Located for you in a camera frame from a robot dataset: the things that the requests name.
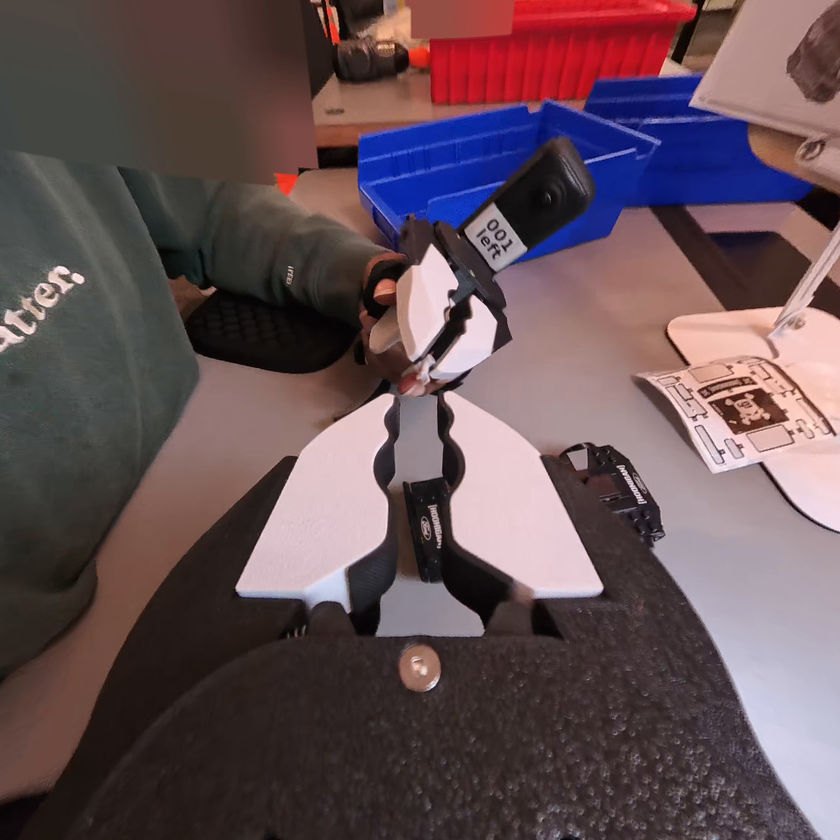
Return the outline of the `lego instruction booklet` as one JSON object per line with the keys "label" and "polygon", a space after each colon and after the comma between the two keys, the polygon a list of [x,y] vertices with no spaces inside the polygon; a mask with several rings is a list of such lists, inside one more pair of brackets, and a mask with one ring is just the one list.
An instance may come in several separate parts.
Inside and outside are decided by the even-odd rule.
{"label": "lego instruction booklet", "polygon": [[839,134],[839,2],[743,2],[690,101],[803,138]]}

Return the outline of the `black lego piece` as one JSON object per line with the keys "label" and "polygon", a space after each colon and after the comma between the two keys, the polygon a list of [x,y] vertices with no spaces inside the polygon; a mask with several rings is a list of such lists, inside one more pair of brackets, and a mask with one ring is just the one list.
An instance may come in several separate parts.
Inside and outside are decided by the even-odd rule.
{"label": "black lego piece", "polygon": [[419,577],[425,583],[442,583],[447,482],[443,477],[404,482],[403,497]]}

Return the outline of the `white booklet stand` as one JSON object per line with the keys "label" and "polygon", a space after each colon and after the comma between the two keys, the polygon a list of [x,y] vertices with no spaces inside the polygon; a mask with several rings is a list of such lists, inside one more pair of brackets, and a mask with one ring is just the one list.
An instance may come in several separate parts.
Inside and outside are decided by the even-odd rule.
{"label": "white booklet stand", "polygon": [[[819,256],[779,232],[751,230],[761,209],[788,203],[699,205],[654,215],[722,311],[678,316],[666,328],[686,368],[641,374],[675,409],[712,473],[760,464],[804,516],[839,530],[838,226]],[[741,219],[748,215],[747,222]]]}

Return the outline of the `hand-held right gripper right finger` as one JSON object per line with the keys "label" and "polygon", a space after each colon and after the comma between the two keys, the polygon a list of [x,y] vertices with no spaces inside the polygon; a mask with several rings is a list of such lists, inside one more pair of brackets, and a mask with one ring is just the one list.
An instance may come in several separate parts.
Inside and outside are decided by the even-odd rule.
{"label": "hand-held right gripper right finger", "polygon": [[540,452],[457,393],[438,398],[442,575],[464,605],[598,597],[604,584]]}

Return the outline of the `person's left hand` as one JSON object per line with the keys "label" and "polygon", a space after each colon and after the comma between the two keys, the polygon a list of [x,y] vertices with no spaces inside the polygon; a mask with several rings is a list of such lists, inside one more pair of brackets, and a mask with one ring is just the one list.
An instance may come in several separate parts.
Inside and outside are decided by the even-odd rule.
{"label": "person's left hand", "polygon": [[396,304],[397,280],[407,267],[404,255],[386,251],[374,255],[364,269],[363,293],[360,300],[360,341],[364,349],[364,361],[373,374],[381,380],[396,386],[403,396],[425,396],[434,392],[432,382],[421,383],[417,374],[409,371],[410,363],[397,344],[381,353],[370,347],[371,331],[379,316],[370,314],[366,301],[373,301],[376,307],[390,308]]}

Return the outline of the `red plastic bin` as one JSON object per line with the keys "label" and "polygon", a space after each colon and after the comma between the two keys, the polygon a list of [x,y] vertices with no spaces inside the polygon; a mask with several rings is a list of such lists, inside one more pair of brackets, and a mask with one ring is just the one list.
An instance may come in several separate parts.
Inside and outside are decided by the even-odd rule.
{"label": "red plastic bin", "polygon": [[515,2],[509,35],[430,40],[430,100],[584,101],[599,80],[658,76],[694,16],[671,1]]}

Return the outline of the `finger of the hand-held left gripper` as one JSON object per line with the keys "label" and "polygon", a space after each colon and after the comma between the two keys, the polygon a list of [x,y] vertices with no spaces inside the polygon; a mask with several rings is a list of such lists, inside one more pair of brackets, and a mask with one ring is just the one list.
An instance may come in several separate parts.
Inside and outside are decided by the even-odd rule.
{"label": "finger of the hand-held left gripper", "polygon": [[469,315],[447,350],[447,382],[487,360],[495,352],[499,328],[507,328],[503,313],[498,316],[480,298],[469,297],[464,303],[468,304]]}
{"label": "finger of the hand-held left gripper", "polygon": [[454,271],[435,245],[397,281],[396,322],[409,361],[431,355],[436,364],[445,364],[460,337],[460,318],[451,315],[450,295],[457,288]]}

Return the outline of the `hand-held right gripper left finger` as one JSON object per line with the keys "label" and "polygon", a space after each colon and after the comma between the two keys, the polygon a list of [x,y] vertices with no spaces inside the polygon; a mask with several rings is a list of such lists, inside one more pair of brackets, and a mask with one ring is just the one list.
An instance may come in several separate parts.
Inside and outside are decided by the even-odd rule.
{"label": "hand-held right gripper left finger", "polygon": [[400,403],[377,397],[300,453],[238,579],[237,594],[336,602],[351,614],[379,603],[396,577],[394,505]]}

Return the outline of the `sticker sheet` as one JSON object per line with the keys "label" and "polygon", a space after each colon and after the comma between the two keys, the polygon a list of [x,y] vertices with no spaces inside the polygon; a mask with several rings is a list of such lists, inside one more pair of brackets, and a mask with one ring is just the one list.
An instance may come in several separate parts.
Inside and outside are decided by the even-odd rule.
{"label": "sticker sheet", "polygon": [[818,364],[739,355],[634,379],[719,475],[800,449],[837,448],[838,397],[830,374]]}

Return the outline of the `person's left forearm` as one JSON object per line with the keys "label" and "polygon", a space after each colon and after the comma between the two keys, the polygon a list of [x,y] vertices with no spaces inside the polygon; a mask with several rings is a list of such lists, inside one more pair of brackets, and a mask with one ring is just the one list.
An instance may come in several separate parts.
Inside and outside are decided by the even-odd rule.
{"label": "person's left forearm", "polygon": [[172,279],[269,305],[294,304],[352,327],[405,259],[268,185],[204,181],[120,167]]}

